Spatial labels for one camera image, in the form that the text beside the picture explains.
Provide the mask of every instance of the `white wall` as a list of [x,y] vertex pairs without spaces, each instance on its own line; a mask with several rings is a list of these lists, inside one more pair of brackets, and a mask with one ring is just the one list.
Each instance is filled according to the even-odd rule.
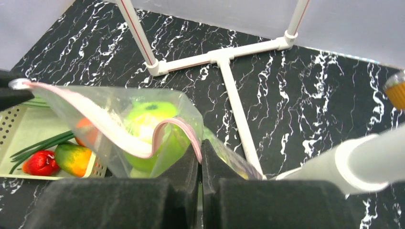
[[[296,2],[132,0],[135,8],[267,38],[283,34]],[[405,67],[404,39],[404,0],[312,0],[296,44]]]
[[10,70],[74,0],[0,0],[0,69]]

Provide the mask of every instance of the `plastic bag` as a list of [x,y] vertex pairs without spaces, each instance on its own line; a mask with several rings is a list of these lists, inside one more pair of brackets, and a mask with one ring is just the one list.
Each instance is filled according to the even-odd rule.
[[117,177],[157,177],[192,145],[201,163],[206,137],[218,156],[242,177],[261,175],[204,127],[187,96],[167,89],[51,86],[19,79],[13,89],[43,98],[75,136]]

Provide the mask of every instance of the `yellow object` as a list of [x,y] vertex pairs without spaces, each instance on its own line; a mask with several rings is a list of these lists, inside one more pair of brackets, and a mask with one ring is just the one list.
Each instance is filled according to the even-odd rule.
[[405,109],[405,83],[388,88],[385,94],[396,109]]
[[62,170],[75,177],[85,175],[91,157],[90,149],[63,143],[56,147],[54,154],[55,161]]
[[405,109],[405,72],[398,72],[388,78],[384,92],[396,109]]

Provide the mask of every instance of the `black object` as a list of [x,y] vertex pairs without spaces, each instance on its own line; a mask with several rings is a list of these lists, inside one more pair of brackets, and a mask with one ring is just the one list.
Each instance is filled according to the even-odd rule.
[[192,147],[156,179],[87,178],[53,182],[27,229],[191,229],[199,166]]
[[38,200],[26,228],[194,228],[202,179],[207,229],[350,229],[344,195],[328,182],[244,180],[202,143],[156,179],[64,179]]
[[23,78],[23,76],[0,70],[0,111],[34,98],[34,95],[28,90],[13,90],[9,88],[9,82],[18,78]]
[[340,190],[323,181],[245,180],[202,146],[204,226],[208,229],[351,229]]

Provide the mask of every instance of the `toy vegetable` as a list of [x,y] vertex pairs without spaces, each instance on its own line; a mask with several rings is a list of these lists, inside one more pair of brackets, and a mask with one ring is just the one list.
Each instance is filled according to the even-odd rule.
[[34,176],[52,176],[60,170],[50,150],[36,152],[22,165],[22,171]]
[[59,144],[55,149],[55,160],[65,172],[83,177],[91,157],[91,150],[72,143]]

